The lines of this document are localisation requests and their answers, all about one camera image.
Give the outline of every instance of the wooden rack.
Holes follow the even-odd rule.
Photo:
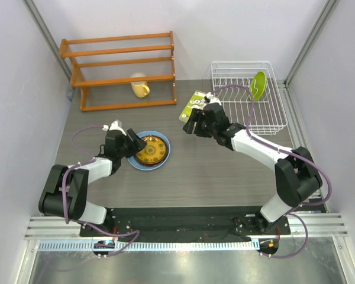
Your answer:
[[[118,41],[118,40],[138,40],[142,38],[158,38],[158,37],[170,37],[170,44],[160,45],[160,46],[143,46],[143,47],[128,47],[121,49],[105,49],[105,50],[88,50],[88,51],[71,51],[71,44],[85,44],[85,43],[101,43],[105,41]],[[79,64],[75,57],[80,56],[94,56],[94,55],[104,55],[104,54],[117,54],[117,53],[132,53],[132,52],[144,52],[144,51],[156,51],[156,50],[170,50],[171,56],[169,57],[157,57],[157,58],[146,58],[146,59],[132,59],[132,60],[121,60],[121,61],[108,61],[108,62],[95,62],[95,63],[82,63]],[[158,105],[176,105],[176,87],[175,87],[175,62],[173,57],[173,34],[172,31],[163,34],[142,34],[142,35],[128,35],[122,37],[104,37],[104,38],[90,38],[84,40],[65,40],[63,39],[60,43],[59,54],[61,58],[69,58],[73,66],[73,72],[71,75],[70,84],[73,87],[80,87],[81,99],[80,99],[80,110],[81,111],[102,111],[106,109],[123,109],[123,108],[141,108],[141,107],[155,107]],[[99,66],[110,66],[110,65],[120,65],[120,64],[135,64],[135,63],[150,63],[150,62],[163,62],[171,61],[172,73],[168,75],[156,75],[156,76],[146,76],[137,78],[121,78],[121,79],[107,79],[107,80],[85,80],[80,68],[86,67],[99,67]],[[131,104],[116,104],[116,105],[97,105],[97,106],[86,106],[86,101],[88,97],[89,87],[97,86],[111,86],[111,85],[122,85],[131,82],[147,81],[147,82],[158,82],[158,81],[172,81],[172,92],[173,99],[168,101],[156,101],[156,102],[136,102]]]

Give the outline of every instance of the metal wire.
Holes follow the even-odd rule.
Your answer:
[[[275,74],[269,62],[213,62],[211,66],[213,89],[227,85],[250,87],[259,71],[267,75],[267,86],[256,102],[250,130],[258,135],[275,135],[287,125],[287,119],[277,87]],[[251,111],[251,100],[245,90],[221,90],[217,97],[231,122],[245,124]]]

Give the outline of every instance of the blue bowl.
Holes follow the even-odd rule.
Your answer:
[[[141,133],[138,133],[137,135],[140,138],[143,138],[143,137],[149,136],[149,135],[154,135],[154,136],[162,138],[163,141],[167,143],[168,154],[167,154],[167,157],[160,164],[156,164],[151,167],[147,167],[147,166],[144,166],[143,164],[139,164],[139,162],[137,162],[137,160],[134,157],[130,157],[128,159],[130,165],[132,165],[133,167],[135,167],[138,170],[156,170],[158,167],[161,167],[167,161],[168,157],[170,156],[170,153],[171,153],[170,141],[168,141],[166,136],[164,136],[162,133],[159,133],[157,131],[143,131]]]

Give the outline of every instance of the green booklet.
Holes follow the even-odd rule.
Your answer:
[[[190,98],[186,106],[184,107],[182,113],[179,116],[179,120],[183,122],[187,122],[189,119],[189,116],[191,115],[192,112],[192,107],[194,108],[202,108],[204,104],[204,97],[206,93],[196,91],[193,96]]]

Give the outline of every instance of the green plate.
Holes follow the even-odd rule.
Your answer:
[[[254,100],[257,101],[263,95],[267,86],[267,76],[265,72],[258,72],[250,84],[250,91],[254,95]]]

